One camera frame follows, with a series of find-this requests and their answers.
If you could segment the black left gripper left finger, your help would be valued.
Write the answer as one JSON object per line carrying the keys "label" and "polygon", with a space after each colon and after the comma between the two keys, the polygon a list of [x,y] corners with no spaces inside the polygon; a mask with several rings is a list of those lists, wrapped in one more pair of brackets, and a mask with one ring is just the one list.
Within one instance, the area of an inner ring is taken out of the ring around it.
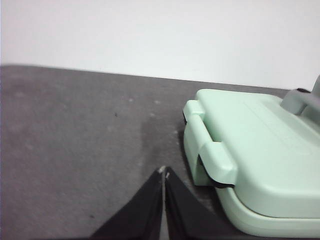
{"label": "black left gripper left finger", "polygon": [[91,240],[158,240],[163,215],[163,171],[156,169],[136,194]]}

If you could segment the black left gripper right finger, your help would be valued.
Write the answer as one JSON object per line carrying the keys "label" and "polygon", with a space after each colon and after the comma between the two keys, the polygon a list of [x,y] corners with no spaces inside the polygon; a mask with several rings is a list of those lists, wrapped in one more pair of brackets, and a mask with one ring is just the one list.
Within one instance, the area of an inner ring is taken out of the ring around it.
{"label": "black left gripper right finger", "polygon": [[201,204],[171,167],[165,169],[165,211],[171,240],[239,240]]}

